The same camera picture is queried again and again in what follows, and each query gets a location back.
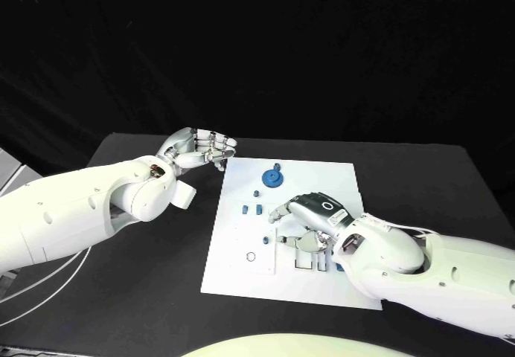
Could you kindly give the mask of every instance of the black backdrop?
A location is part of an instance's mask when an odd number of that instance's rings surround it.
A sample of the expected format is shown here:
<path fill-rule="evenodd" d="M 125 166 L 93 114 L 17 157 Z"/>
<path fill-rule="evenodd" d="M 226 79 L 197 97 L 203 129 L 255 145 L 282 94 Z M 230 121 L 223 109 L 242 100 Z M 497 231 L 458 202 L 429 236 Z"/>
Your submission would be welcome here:
<path fill-rule="evenodd" d="M 510 209 L 510 1 L 4 0 L 0 20 L 0 147 L 44 175 L 184 126 L 457 144 Z"/>

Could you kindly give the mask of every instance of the robotic hand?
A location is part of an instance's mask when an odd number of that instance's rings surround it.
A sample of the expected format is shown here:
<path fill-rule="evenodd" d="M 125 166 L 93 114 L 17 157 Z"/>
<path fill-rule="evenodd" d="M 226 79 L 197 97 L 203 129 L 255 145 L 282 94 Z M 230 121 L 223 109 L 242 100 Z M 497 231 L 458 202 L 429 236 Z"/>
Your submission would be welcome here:
<path fill-rule="evenodd" d="M 185 209 L 194 188 L 175 178 L 235 154 L 236 141 L 184 128 L 155 156 L 48 176 L 0 198 L 0 273 L 66 257 L 126 225 L 151 221 L 168 203 Z"/>
<path fill-rule="evenodd" d="M 305 252 L 333 250 L 350 283 L 373 299 L 484 335 L 515 336 L 515 251 L 424 228 L 393 225 L 367 213 L 353 218 L 323 193 L 294 197 L 269 214 L 292 214 L 301 237 L 278 237 Z M 399 228 L 418 231 L 409 236 Z"/>

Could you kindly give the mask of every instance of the black table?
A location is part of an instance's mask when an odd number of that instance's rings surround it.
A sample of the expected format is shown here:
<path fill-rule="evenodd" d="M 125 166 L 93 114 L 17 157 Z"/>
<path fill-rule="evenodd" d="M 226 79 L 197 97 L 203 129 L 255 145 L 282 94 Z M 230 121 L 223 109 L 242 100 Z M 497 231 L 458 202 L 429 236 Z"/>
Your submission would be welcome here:
<path fill-rule="evenodd" d="M 113 134 L 89 165 L 151 155 L 164 139 Z M 237 156 L 350 162 L 367 212 L 515 248 L 512 228 L 461 147 L 240 139 Z M 92 248 L 59 295 L 0 328 L 0 344 L 108 357 L 177 356 L 239 336 L 301 332 L 351 338 L 415 356 L 513 355 L 515 347 L 497 338 L 395 303 L 383 303 L 380 312 L 200 294 L 222 178 L 211 165 L 181 177 L 197 189 L 190 209 L 170 206 L 152 222 L 128 226 Z M 63 261 L 24 268 L 12 292 Z M 0 306 L 0 321 L 48 296 L 76 264 Z"/>

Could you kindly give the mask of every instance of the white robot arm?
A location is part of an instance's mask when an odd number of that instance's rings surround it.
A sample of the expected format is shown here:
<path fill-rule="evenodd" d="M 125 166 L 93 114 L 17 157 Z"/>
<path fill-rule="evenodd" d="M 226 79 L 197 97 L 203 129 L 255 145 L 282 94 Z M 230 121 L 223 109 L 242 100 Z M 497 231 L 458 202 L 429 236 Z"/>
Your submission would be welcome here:
<path fill-rule="evenodd" d="M 515 251 L 366 213 L 353 219 L 323 193 L 294 197 L 269 223 L 289 213 L 307 233 L 278 242 L 307 252 L 331 248 L 331 260 L 363 295 L 484 335 L 515 337 Z M 421 234 L 409 236 L 399 227 Z"/>
<path fill-rule="evenodd" d="M 185 209 L 194 188 L 175 178 L 235 154 L 236 142 L 184 128 L 155 156 L 48 176 L 0 198 L 0 272 L 54 260 L 151 221 L 168 203 Z"/>

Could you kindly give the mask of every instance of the white board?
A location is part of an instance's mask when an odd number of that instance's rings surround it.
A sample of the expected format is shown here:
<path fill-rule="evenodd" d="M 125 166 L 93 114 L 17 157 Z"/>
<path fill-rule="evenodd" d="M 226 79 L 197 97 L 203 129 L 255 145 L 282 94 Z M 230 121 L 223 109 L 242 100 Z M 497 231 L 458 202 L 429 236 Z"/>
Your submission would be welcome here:
<path fill-rule="evenodd" d="M 281 165 L 284 182 L 268 188 L 261 175 L 275 162 Z M 330 251 L 308 254 L 275 244 L 276 236 L 299 236 L 305 230 L 292 215 L 271 225 L 268 213 L 294 196 L 310 192 L 330 195 L 353 217 L 361 214 L 351 164 L 229 158 L 200 292 L 382 309 L 380 302 L 354 289 L 344 272 L 337 271 Z M 261 215 L 256 205 L 262 206 Z"/>

